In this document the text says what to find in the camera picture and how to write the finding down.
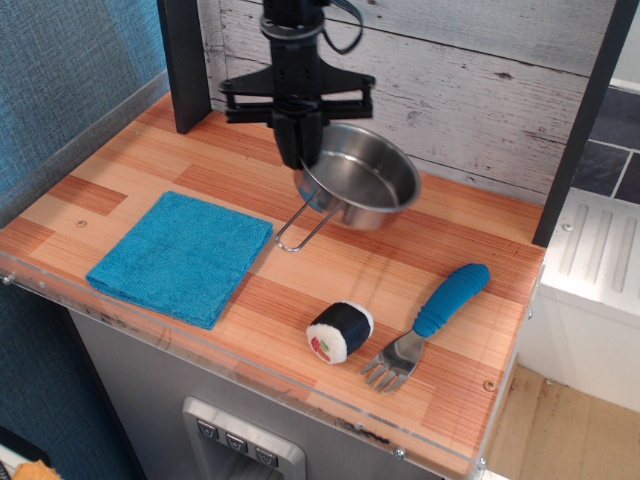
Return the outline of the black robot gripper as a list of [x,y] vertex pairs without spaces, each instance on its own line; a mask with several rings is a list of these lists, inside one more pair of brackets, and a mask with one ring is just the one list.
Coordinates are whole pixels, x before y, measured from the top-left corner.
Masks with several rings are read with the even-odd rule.
[[367,119],[373,116],[371,89],[375,78],[342,70],[319,55],[318,33],[268,37],[271,65],[227,79],[219,90],[226,96],[231,123],[269,123],[283,163],[301,168],[297,122],[303,161],[316,161],[324,120]]

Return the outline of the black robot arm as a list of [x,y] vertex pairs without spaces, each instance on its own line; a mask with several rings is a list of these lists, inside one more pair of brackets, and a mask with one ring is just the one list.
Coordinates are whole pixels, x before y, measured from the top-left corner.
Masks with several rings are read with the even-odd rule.
[[283,163],[300,170],[319,155],[323,131],[332,120],[373,116],[375,78],[326,63],[318,37],[340,54],[350,53],[362,38],[338,48],[325,29],[330,1],[265,1],[260,21],[269,40],[271,65],[223,81],[230,123],[265,123],[274,132]]

